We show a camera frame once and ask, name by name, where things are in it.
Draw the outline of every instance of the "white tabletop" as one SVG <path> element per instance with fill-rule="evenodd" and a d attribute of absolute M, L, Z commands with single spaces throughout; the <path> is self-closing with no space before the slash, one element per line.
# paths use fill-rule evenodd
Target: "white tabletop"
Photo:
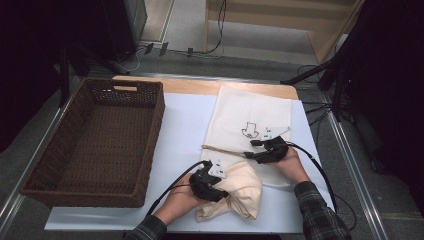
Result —
<path fill-rule="evenodd" d="M 201 154 L 217 96 L 165 93 L 165 113 L 153 157 L 149 187 L 142 208 L 54 207 L 46 230 L 131 230 L 145 217 L 152 203 Z M 319 161 L 302 103 L 293 101 L 292 142 Z M 302 164 L 333 208 L 325 182 L 309 158 L 299 151 Z M 256 220 L 245 220 L 235 212 L 198 223 L 194 210 L 168 226 L 169 232 L 205 233 L 300 233 L 302 215 L 293 188 L 264 187 Z"/>

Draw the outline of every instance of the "person's left hand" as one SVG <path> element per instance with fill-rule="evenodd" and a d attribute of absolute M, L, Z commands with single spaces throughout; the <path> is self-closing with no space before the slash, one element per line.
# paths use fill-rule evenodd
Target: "person's left hand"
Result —
<path fill-rule="evenodd" d="M 190 212 L 194 207 L 208 203 L 206 200 L 196 197 L 189 186 L 189 179 L 192 173 L 186 174 L 169 192 L 163 205 L 153 214 L 165 225 L 169 225 L 175 219 L 180 218 Z"/>

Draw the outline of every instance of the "forearm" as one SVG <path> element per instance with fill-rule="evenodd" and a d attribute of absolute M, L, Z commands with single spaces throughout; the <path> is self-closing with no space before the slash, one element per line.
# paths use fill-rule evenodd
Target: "forearm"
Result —
<path fill-rule="evenodd" d="M 166 225 L 159 218 L 149 215 L 127 234 L 125 240 L 158 240 L 163 237 L 166 230 Z"/>
<path fill-rule="evenodd" d="M 310 181 L 296 185 L 306 239 L 351 239 L 350 232 Z"/>

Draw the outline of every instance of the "crumpled cloth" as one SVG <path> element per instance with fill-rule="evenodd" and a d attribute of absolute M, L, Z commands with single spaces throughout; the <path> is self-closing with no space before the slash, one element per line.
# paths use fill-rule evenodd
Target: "crumpled cloth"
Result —
<path fill-rule="evenodd" d="M 204 145 L 243 153 L 263 152 L 263 147 L 252 147 L 250 140 L 260 139 L 267 127 L 291 128 L 292 100 L 270 97 L 229 87 L 221 87 L 209 123 Z M 290 141 L 291 131 L 282 135 Z M 225 167 L 248 162 L 268 187 L 288 187 L 291 181 L 276 168 L 258 164 L 255 160 L 230 156 L 207 149 L 202 160 L 221 160 Z"/>
<path fill-rule="evenodd" d="M 262 194 L 262 182 L 255 170 L 247 163 L 240 162 L 225 170 L 226 179 L 213 185 L 213 188 L 225 190 L 229 196 L 219 202 L 210 202 L 196 208 L 199 222 L 216 217 L 231 210 L 245 219 L 256 219 Z"/>

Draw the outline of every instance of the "black print on cloth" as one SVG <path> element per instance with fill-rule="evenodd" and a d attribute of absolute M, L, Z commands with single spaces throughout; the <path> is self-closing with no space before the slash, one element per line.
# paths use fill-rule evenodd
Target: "black print on cloth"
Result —
<path fill-rule="evenodd" d="M 256 131 L 256 124 L 247 122 L 247 126 L 245 129 L 242 129 L 241 132 L 247 138 L 256 138 L 259 133 Z"/>

